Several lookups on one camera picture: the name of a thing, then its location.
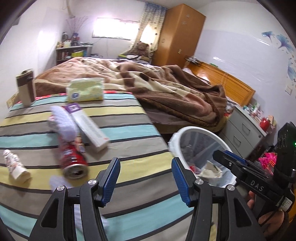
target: drawer handle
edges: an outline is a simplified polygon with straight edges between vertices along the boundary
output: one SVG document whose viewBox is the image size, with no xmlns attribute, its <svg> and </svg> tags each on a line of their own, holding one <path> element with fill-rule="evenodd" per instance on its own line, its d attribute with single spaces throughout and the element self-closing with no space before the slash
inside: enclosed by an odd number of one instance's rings
<svg viewBox="0 0 296 241">
<path fill-rule="evenodd" d="M 242 126 L 243 126 L 243 129 L 244 129 L 244 127 L 246 127 L 246 125 L 245 125 L 244 123 L 242 124 Z M 248 134 L 250 134 L 250 131 L 251 131 L 251 130 L 250 130 L 249 128 L 247 128 L 247 127 L 246 127 L 246 129 L 249 131 Z"/>
<path fill-rule="evenodd" d="M 238 142 L 239 142 L 239 146 L 240 146 L 240 144 L 242 143 L 236 136 L 233 136 L 235 139 L 237 139 L 238 140 Z"/>
</svg>

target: patterned curtain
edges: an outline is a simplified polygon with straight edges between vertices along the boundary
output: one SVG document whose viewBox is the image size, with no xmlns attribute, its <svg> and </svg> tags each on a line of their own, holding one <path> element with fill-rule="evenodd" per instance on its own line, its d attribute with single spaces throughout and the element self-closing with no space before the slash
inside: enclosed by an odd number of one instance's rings
<svg viewBox="0 0 296 241">
<path fill-rule="evenodd" d="M 133 42 L 131 48 L 128 51 L 122 53 L 122 55 L 127 55 L 129 52 L 132 52 L 134 48 L 136 48 L 137 43 L 142 40 L 141 37 L 143 33 L 145 35 L 145 43 L 149 44 L 149 53 L 153 53 L 154 51 L 156 51 L 166 11 L 166 7 L 146 2 L 144 12 L 141 17 L 137 37 Z"/>
</svg>

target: nightstand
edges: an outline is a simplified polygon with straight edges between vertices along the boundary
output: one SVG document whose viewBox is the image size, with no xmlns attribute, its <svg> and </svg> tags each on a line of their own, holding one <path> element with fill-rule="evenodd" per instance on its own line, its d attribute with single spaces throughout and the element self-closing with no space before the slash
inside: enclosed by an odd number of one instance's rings
<svg viewBox="0 0 296 241">
<path fill-rule="evenodd" d="M 246 158 L 266 135 L 257 121 L 240 106 L 235 106 L 219 137 L 225 141 L 234 154 Z"/>
</svg>

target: finger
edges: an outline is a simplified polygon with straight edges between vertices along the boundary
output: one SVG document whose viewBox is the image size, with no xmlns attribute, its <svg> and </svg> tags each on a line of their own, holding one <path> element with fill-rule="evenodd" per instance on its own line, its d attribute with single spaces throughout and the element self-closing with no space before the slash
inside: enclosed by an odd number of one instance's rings
<svg viewBox="0 0 296 241">
<path fill-rule="evenodd" d="M 253 209 L 254 208 L 254 204 L 255 204 L 255 200 L 254 199 L 250 199 L 248 202 L 247 202 L 247 205 L 250 209 Z"/>
<path fill-rule="evenodd" d="M 251 198 L 255 198 L 255 193 L 253 193 L 252 191 L 249 191 L 249 195 Z"/>
<path fill-rule="evenodd" d="M 262 217 L 259 218 L 258 223 L 259 223 L 259 224 L 264 223 L 265 220 L 268 219 L 269 216 L 270 216 L 272 213 L 273 213 L 273 212 L 269 212 L 269 213 L 267 213 L 267 214 L 264 214 Z M 281 224 L 282 224 L 283 221 L 284 221 L 284 216 L 285 216 L 285 215 L 284 215 L 284 212 L 283 212 L 283 211 L 277 211 L 277 212 L 274 214 L 274 216 L 266 222 L 266 224 L 270 224 L 270 223 L 279 223 L 280 226 L 281 226 Z"/>
<path fill-rule="evenodd" d="M 263 235 L 264 237 L 268 237 L 270 235 L 273 235 L 278 231 L 278 229 L 281 227 L 282 223 L 271 223 L 267 226 L 267 228 L 264 230 Z"/>
</svg>

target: label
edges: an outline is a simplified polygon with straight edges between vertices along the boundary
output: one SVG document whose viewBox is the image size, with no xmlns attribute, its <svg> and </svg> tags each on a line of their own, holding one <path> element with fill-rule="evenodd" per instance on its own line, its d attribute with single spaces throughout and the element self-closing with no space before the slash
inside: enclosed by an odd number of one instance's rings
<svg viewBox="0 0 296 241">
<path fill-rule="evenodd" d="M 65 110 L 68 111 L 70 114 L 81 110 L 80 106 L 77 103 L 68 104 L 64 106 Z"/>
<path fill-rule="evenodd" d="M 71 95 L 71 98 L 72 98 L 72 100 L 78 100 L 78 98 L 79 98 L 79 93 L 73 93 L 73 94 Z"/>
<path fill-rule="evenodd" d="M 263 195 L 269 190 L 268 186 L 265 185 L 266 183 L 259 178 L 255 178 L 254 175 L 248 175 L 245 180 L 245 183 L 256 191 L 261 192 Z"/>
<path fill-rule="evenodd" d="M 73 151 L 70 149 L 67 149 L 64 151 L 64 155 L 66 155 L 66 156 L 71 155 L 72 153 L 73 153 Z"/>
<path fill-rule="evenodd" d="M 293 202 L 290 199 L 288 199 L 288 198 L 285 197 L 285 200 L 283 201 L 283 204 L 280 206 L 280 208 L 283 211 L 286 212 L 290 208 L 290 206 L 292 205 L 292 203 Z"/>
<path fill-rule="evenodd" d="M 5 164 L 8 167 L 8 171 L 10 173 L 12 173 L 17 166 L 23 167 L 23 164 L 20 162 L 19 157 L 11 153 L 9 150 L 5 150 L 3 156 Z"/>
</svg>

